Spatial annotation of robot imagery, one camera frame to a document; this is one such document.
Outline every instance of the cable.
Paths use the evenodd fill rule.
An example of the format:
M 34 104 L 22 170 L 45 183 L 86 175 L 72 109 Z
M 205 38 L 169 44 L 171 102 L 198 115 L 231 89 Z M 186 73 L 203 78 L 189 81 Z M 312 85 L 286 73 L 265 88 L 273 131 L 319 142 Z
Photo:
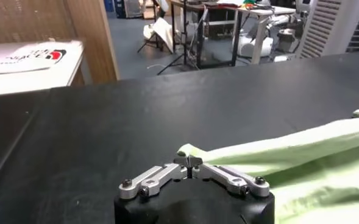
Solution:
M 247 22 L 247 19 L 250 17 L 250 13 L 248 13 L 248 15 L 246 16 L 246 18 L 244 19 L 244 22 L 242 23 L 240 29 L 243 28 L 243 26 L 245 25 L 245 23 Z
M 165 65 L 156 64 L 156 65 L 150 65 L 150 66 L 148 66 L 147 69 L 150 69 L 150 68 L 153 68 L 153 67 L 156 67 L 156 66 L 165 67 Z

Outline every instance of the towel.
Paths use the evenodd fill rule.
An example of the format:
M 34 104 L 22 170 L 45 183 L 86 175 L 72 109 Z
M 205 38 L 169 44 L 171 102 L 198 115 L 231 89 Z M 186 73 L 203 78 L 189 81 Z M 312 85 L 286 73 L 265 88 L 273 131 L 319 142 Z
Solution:
M 264 176 L 275 195 L 275 223 L 359 219 L 359 118 L 209 152 L 187 144 L 178 153 Z

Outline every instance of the green object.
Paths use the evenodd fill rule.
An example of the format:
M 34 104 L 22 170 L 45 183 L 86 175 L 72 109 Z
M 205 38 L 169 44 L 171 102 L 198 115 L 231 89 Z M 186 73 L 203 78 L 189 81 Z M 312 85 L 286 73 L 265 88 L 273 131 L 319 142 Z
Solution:
M 275 223 L 359 222 L 359 118 L 205 152 L 205 163 L 264 176 L 275 195 Z

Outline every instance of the printed logo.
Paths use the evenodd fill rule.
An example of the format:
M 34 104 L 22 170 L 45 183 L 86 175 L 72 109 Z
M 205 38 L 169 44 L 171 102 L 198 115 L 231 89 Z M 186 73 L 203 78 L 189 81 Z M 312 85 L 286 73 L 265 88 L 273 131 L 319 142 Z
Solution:
M 66 50 L 54 50 L 51 53 L 49 53 L 45 58 L 46 59 L 51 59 L 51 60 L 56 60 L 56 63 L 59 62 L 64 55 L 67 53 Z

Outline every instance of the screw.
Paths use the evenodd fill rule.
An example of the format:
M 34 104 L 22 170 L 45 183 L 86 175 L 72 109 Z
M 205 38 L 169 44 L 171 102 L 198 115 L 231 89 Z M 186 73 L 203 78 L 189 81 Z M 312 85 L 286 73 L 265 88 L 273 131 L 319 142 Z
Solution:
M 123 187 L 130 187 L 132 185 L 132 180 L 130 179 L 125 179 L 123 181 Z
M 149 189 L 146 187 L 143 187 L 140 189 L 140 195 L 142 197 L 148 197 L 149 196 Z
M 255 177 L 255 184 L 262 185 L 266 182 L 266 180 L 263 177 Z
M 244 185 L 240 187 L 240 194 L 245 195 L 249 191 L 248 186 Z

